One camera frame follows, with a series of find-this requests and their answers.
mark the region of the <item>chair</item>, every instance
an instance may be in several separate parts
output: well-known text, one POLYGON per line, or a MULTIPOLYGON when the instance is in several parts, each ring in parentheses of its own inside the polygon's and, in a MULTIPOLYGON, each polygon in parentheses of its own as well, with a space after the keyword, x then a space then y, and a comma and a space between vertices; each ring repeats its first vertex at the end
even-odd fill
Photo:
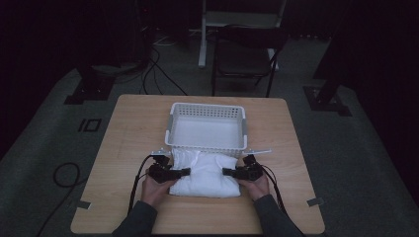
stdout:
POLYGON ((212 93, 221 77, 255 78, 255 86, 269 76, 266 97, 271 92, 278 53, 287 42, 288 34, 280 28, 227 25, 218 28, 212 64, 212 93), (269 56, 268 48, 274 50, 269 56))

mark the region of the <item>white basket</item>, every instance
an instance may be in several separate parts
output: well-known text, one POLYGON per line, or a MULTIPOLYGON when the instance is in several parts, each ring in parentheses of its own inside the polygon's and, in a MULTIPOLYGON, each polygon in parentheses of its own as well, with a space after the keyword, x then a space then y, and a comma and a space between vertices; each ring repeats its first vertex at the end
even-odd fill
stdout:
POLYGON ((165 142, 239 158, 247 147, 244 108, 175 103, 170 111, 165 142))

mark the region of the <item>dark sleeve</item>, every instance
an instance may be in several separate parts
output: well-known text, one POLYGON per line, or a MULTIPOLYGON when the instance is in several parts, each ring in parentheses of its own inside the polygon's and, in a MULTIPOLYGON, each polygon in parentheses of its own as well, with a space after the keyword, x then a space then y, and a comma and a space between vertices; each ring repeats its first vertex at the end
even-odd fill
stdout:
POLYGON ((157 210, 154 207, 143 201, 138 201, 121 225, 112 232, 112 235, 114 237, 150 236, 156 217, 157 210))
POLYGON ((254 202, 264 237, 301 237, 293 222, 278 207, 272 195, 260 197, 254 202))

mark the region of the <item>gray carpet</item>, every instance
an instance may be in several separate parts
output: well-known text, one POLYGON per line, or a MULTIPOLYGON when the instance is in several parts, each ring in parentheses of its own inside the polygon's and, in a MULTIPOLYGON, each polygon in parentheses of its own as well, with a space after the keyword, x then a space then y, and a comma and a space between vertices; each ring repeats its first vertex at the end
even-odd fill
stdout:
MULTIPOLYGON (((200 69, 199 43, 197 38, 191 38, 189 47, 170 39, 161 41, 159 44, 164 45, 155 46, 160 52, 158 65, 189 95, 209 96, 212 45, 209 44, 208 65, 200 69)), ((324 83, 311 78, 326 47, 324 41, 291 39, 280 54, 280 70, 271 93, 271 97, 287 100, 314 190, 325 200, 320 206, 326 225, 324 235, 419 236, 418 207, 394 170, 355 93, 347 88, 338 92, 352 117, 313 112, 307 103, 302 86, 324 83)), ((108 73, 115 70, 100 69, 108 73)), ((65 162, 77 163, 81 179, 87 178, 118 96, 138 94, 141 87, 140 74, 121 76, 108 101, 63 105, 79 80, 79 75, 71 71, 56 84, 1 161, 0 236, 36 236, 68 192, 53 182, 56 167, 65 162), (95 132, 79 131, 83 119, 101 119, 102 123, 95 132)), ((266 81, 256 88, 224 83, 217 95, 263 97, 266 81), (235 91, 237 88, 247 91, 235 91)), ((163 74, 151 70, 145 84, 147 92, 159 94, 156 85, 165 95, 182 95, 163 74)), ((75 175, 74 169, 65 168, 57 179, 70 184, 75 175)), ((42 236, 74 235, 70 223, 76 208, 74 203, 80 199, 83 189, 84 185, 74 189, 42 236)))

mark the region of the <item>white cloth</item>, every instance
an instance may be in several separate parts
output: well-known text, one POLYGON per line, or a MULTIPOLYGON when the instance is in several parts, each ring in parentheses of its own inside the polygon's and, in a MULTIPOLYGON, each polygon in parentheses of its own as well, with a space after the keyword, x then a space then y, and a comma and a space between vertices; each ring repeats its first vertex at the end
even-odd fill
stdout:
POLYGON ((172 186, 171 195, 208 198, 240 196, 236 180, 222 175, 222 168, 235 169, 236 158, 182 148, 173 149, 173 157, 172 169, 191 168, 191 175, 182 177, 172 186))

